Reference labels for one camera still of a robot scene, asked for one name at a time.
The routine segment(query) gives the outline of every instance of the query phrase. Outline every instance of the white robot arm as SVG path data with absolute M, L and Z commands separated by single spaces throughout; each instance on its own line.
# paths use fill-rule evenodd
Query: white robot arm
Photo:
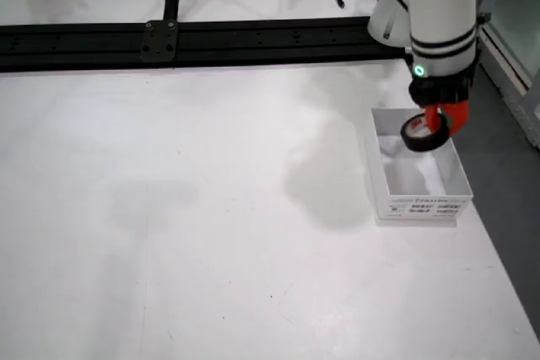
M 478 60 L 477 0 L 379 0 L 368 30 L 382 44 L 412 50 L 409 93 L 425 114 L 409 120 L 402 137 L 417 152 L 438 148 L 467 120 Z

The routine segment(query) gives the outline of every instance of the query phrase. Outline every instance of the white cardboard box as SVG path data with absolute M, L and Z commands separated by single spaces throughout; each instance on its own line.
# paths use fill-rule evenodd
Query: white cardboard box
M 380 219 L 456 219 L 473 194 L 450 140 L 430 153 L 407 149 L 400 136 L 416 109 L 372 109 L 364 142 Z

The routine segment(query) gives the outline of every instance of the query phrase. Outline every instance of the black tape roll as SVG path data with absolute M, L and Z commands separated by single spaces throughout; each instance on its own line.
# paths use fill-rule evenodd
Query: black tape roll
M 440 125 L 431 132 L 424 114 L 408 119 L 402 126 L 401 135 L 407 148 L 413 152 L 429 152 L 442 147 L 450 139 L 450 128 L 446 117 L 439 113 Z

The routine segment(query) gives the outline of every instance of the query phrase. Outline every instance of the green led light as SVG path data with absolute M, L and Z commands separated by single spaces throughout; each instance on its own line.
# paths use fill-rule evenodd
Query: green led light
M 416 76 L 424 76 L 425 75 L 425 69 L 422 65 L 417 65 L 416 67 L 414 67 L 414 74 Z

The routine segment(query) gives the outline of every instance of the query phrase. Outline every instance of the white tabletop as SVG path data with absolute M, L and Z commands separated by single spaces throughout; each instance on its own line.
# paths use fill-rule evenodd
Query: white tabletop
M 161 14 L 55 1 L 0 0 L 0 23 Z M 345 1 L 186 0 L 181 16 L 375 3 Z M 409 80 L 398 61 L 2 75 L 0 358 L 540 358 L 473 206 L 456 228 L 375 222 L 362 122 L 412 105 Z

